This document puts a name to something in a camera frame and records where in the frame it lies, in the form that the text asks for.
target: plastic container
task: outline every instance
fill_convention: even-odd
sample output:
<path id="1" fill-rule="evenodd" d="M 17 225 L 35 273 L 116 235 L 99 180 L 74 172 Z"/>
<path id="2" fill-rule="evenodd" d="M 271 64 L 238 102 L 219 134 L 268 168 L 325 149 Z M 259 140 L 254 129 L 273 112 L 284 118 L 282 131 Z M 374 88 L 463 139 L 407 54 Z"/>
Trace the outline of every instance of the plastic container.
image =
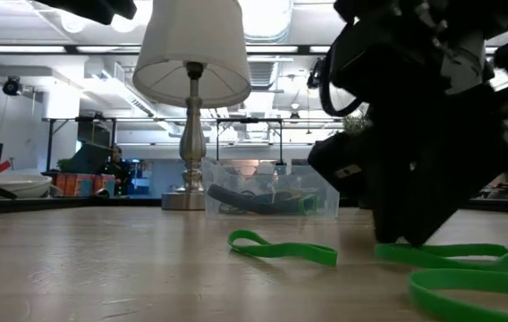
<path id="1" fill-rule="evenodd" d="M 203 163 L 210 217 L 335 218 L 340 194 L 309 165 Z"/>

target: table surface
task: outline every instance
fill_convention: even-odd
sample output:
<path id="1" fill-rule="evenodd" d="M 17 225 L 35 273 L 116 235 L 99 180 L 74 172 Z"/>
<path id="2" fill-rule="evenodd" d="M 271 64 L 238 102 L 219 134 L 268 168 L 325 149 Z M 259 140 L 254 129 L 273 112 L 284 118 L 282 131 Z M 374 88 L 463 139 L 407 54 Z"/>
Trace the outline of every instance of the table surface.
<path id="1" fill-rule="evenodd" d="M 336 248 L 337 267 L 229 251 L 251 229 L 271 242 Z M 460 211 L 432 244 L 508 246 L 508 214 Z M 410 302 L 411 267 L 373 257 L 371 215 L 213 220 L 160 208 L 0 215 L 0 322 L 433 321 Z M 508 295 L 447 292 L 508 310 Z"/>

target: green rubber band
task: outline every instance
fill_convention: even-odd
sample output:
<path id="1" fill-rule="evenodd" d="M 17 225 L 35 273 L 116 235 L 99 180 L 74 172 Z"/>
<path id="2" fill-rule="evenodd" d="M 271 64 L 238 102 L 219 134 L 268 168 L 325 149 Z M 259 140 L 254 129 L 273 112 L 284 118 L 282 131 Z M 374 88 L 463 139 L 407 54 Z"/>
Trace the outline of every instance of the green rubber band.
<path id="1" fill-rule="evenodd" d="M 508 273 L 471 269 L 429 269 L 409 276 L 415 304 L 443 321 L 508 322 L 508 313 L 453 300 L 434 290 L 454 289 L 508 294 Z"/>
<path id="2" fill-rule="evenodd" d="M 234 242 L 239 239 L 257 242 L 259 245 L 236 245 Z M 271 244 L 257 233 L 248 230 L 237 230 L 230 233 L 228 236 L 228 244 L 233 250 L 254 257 L 281 258 L 292 256 L 332 267 L 337 263 L 337 251 L 329 247 L 301 242 Z"/>
<path id="3" fill-rule="evenodd" d="M 376 257 L 393 262 L 424 268 L 477 269 L 508 272 L 508 249 L 494 244 L 466 244 L 447 246 L 421 246 L 380 244 L 376 246 Z M 453 259 L 461 256 L 491 256 L 494 261 L 469 262 Z"/>

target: lamp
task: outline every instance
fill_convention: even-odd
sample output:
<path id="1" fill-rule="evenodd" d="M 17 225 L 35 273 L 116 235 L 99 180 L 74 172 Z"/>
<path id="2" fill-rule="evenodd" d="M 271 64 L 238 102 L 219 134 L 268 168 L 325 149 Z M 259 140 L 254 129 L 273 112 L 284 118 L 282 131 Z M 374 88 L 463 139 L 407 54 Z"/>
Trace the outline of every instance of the lamp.
<path id="1" fill-rule="evenodd" d="M 237 105 L 251 92 L 237 0 L 155 0 L 132 81 L 159 103 L 187 108 L 184 186 L 163 194 L 163 209 L 204 209 L 200 108 Z"/>

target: ceiling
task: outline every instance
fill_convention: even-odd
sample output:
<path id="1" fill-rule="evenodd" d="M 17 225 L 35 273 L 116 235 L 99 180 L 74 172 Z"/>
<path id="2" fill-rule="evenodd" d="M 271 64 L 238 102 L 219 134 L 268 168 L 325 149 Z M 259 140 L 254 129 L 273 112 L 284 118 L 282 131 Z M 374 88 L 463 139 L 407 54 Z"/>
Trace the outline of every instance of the ceiling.
<path id="1" fill-rule="evenodd" d="M 259 0 L 260 6 L 273 0 Z M 294 0 L 292 20 L 284 39 L 284 44 L 295 45 L 329 45 L 337 37 L 344 26 L 332 7 L 334 0 Z M 140 15 L 135 21 L 145 21 L 145 13 L 150 12 L 151 1 L 136 1 L 140 8 Z M 253 19 L 263 21 L 267 18 L 267 11 L 255 13 Z M 144 31 L 144 22 L 135 23 L 130 32 L 118 32 L 111 26 L 88 22 L 81 32 L 69 32 L 63 26 L 61 13 L 42 4 L 27 0 L 0 0 L 0 44 L 140 44 Z M 500 46 L 508 42 L 508 33 L 491 39 L 490 46 Z M 313 56 L 281 56 L 287 61 L 277 64 L 277 85 L 271 99 L 271 108 L 281 110 L 285 114 L 292 111 L 292 104 L 299 106 L 299 110 L 314 111 L 312 115 L 321 116 L 317 93 L 308 91 L 305 81 L 309 69 L 316 60 Z M 118 96 L 112 90 L 104 90 L 98 86 L 97 80 L 91 78 L 90 69 L 97 66 L 112 71 L 115 64 L 119 64 L 127 71 L 125 81 L 130 82 L 130 70 L 136 64 L 136 56 L 0 56 L 0 71 L 3 66 L 47 66 L 57 71 L 62 79 L 71 80 L 78 88 L 89 94 L 81 101 L 82 110 L 99 110 L 109 116 L 141 116 L 141 111 L 133 108 L 124 97 Z M 85 72 L 79 74 L 73 66 L 85 67 Z M 342 90 L 332 95 L 336 106 L 345 106 L 351 96 Z M 181 108 L 159 106 L 158 110 L 166 116 L 184 116 Z M 238 112 L 239 106 L 229 106 L 228 111 Z"/>

